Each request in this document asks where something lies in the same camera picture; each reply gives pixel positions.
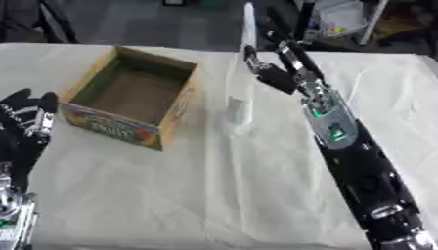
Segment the robotic hand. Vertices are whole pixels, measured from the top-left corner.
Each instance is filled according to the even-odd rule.
[[[38,212],[28,175],[50,142],[58,98],[23,89],[0,101],[0,249],[31,249]]]
[[[259,25],[286,71],[257,59],[245,48],[245,61],[259,81],[287,94],[298,90],[316,143],[337,187],[374,250],[433,250],[419,209],[389,159],[339,93],[295,43],[280,15],[269,9]]]

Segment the gray carpet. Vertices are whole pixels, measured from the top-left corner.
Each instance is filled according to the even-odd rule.
[[[200,4],[165,7],[160,0],[60,0],[78,39],[89,44],[165,46],[172,48],[235,51],[239,45],[244,0],[218,0],[218,8]],[[296,11],[286,0],[252,0],[258,12],[266,5],[277,7],[289,23]],[[366,47],[350,38],[328,41],[352,50],[381,53],[427,54],[423,42]]]

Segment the cardboard box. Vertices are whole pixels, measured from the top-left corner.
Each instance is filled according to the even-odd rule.
[[[197,65],[114,47],[60,98],[66,120],[163,150],[196,89]]]

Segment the white bottle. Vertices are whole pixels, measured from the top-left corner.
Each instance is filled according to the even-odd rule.
[[[238,135],[249,131],[252,122],[255,76],[244,62],[244,47],[251,45],[257,48],[256,39],[254,7],[252,3],[246,3],[241,46],[230,65],[226,79],[228,124],[231,132]]]

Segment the white tablecloth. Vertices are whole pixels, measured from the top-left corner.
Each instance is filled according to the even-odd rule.
[[[60,92],[107,49],[1,45],[1,95],[23,87],[36,95]],[[165,152],[71,127],[60,116],[31,175],[42,211],[37,250],[369,248],[314,145],[298,94],[257,84],[251,131],[229,136],[225,78],[232,54],[142,49],[200,63],[199,93]],[[312,57],[397,166],[438,236],[434,62],[414,55]]]

